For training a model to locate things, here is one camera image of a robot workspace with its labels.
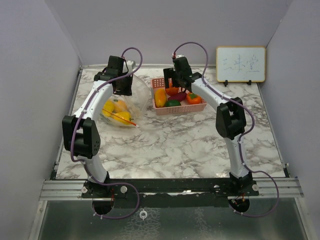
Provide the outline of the yellow orange peach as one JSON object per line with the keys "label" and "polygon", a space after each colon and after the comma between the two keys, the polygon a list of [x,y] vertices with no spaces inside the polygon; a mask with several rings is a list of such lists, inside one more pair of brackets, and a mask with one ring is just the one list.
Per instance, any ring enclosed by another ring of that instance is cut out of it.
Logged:
{"label": "yellow orange peach", "polygon": [[123,100],[114,99],[113,100],[113,104],[114,104],[114,112],[115,113],[127,112],[128,111],[127,104]]}

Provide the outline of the clear bag white zipper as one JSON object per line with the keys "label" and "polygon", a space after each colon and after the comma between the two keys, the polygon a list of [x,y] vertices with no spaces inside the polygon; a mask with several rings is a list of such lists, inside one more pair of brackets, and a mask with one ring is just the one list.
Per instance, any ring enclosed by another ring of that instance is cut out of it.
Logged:
{"label": "clear bag white zipper", "polygon": [[138,76],[134,75],[131,85],[131,96],[125,96],[124,101],[134,119],[140,119],[150,103],[150,87]]}

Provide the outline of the clear bag red zipper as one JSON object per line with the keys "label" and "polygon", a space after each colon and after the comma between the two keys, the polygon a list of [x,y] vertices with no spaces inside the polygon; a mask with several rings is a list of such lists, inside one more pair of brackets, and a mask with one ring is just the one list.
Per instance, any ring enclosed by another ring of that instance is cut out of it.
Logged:
{"label": "clear bag red zipper", "polygon": [[133,115],[129,111],[126,102],[120,98],[107,100],[101,110],[101,116],[118,127],[135,127],[139,125],[135,122]]}

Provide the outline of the yellow orange fruit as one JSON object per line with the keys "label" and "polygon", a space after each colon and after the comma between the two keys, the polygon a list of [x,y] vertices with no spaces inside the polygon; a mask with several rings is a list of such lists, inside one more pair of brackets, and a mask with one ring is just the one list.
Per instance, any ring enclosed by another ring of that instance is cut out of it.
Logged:
{"label": "yellow orange fruit", "polygon": [[101,113],[106,117],[109,118],[113,115],[115,109],[115,104],[112,100],[108,100],[105,102]]}

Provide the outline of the yellow bell pepper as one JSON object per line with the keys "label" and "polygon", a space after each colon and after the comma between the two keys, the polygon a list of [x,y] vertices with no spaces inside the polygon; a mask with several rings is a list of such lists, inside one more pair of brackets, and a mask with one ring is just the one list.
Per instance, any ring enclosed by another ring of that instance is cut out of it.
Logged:
{"label": "yellow bell pepper", "polygon": [[124,125],[130,125],[132,116],[128,111],[114,113],[112,118]]}

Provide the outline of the orange green mango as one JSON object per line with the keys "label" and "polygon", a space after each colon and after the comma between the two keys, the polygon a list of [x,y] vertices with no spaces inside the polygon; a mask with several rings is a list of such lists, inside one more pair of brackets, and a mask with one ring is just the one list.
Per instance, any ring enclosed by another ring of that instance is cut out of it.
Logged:
{"label": "orange green mango", "polygon": [[157,108],[163,108],[167,102],[166,91],[163,88],[159,88],[154,93],[154,103]]}

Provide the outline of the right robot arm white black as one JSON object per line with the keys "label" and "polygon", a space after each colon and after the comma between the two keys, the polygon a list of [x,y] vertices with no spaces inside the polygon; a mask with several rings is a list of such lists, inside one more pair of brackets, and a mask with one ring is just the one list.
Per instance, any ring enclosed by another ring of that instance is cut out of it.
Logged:
{"label": "right robot arm white black", "polygon": [[209,84],[203,74],[192,72],[187,58],[183,55],[172,58],[173,67],[163,70],[165,86],[169,80],[174,87],[181,87],[200,96],[216,110],[215,128],[224,139],[230,160],[230,191],[240,196],[248,189],[253,180],[246,165],[247,159],[242,136],[247,125],[243,102],[231,98]]}

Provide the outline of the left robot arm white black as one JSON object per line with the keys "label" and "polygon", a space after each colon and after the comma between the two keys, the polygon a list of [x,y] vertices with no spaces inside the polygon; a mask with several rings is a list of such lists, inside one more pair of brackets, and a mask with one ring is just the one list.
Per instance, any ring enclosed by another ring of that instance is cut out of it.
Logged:
{"label": "left robot arm white black", "polygon": [[70,152],[71,161],[81,163],[87,179],[93,182],[97,196],[106,197],[111,190],[109,173],[105,170],[98,155],[101,138],[96,121],[106,101],[113,95],[111,80],[119,81],[128,77],[132,68],[126,67],[125,59],[110,56],[105,71],[94,78],[92,88],[77,111],[62,119],[64,148]]}

